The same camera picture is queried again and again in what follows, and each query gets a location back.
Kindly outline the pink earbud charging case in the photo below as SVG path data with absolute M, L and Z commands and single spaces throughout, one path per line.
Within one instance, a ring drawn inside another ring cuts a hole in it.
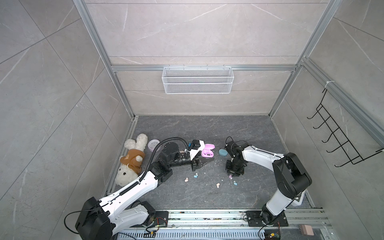
M 201 156 L 204 158 L 213 158 L 214 157 L 213 149 L 215 149 L 215 145 L 205 144 L 204 149 L 201 151 Z

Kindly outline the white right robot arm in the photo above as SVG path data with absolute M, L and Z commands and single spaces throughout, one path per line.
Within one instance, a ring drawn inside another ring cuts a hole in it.
M 231 159 L 226 162 L 226 171 L 231 177 L 245 173 L 250 163 L 258 170 L 266 170 L 267 180 L 276 183 L 276 191 L 263 205 L 256 219 L 263 225 L 272 226 L 284 215 L 288 206 L 300 206 L 307 188 L 313 183 L 309 172 L 294 153 L 277 154 L 257 148 L 245 141 L 225 143 Z

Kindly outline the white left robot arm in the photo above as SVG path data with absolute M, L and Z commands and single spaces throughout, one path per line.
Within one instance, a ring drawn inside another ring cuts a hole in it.
M 187 143 L 179 137 L 159 142 L 145 171 L 132 183 L 100 200 L 92 197 L 85 201 L 75 224 L 81 239 L 109 240 L 126 228 L 149 221 L 155 214 L 150 204 L 142 203 L 134 208 L 130 205 L 169 179 L 172 167 L 191 165 L 195 171 L 212 161 L 214 148 L 202 140 Z

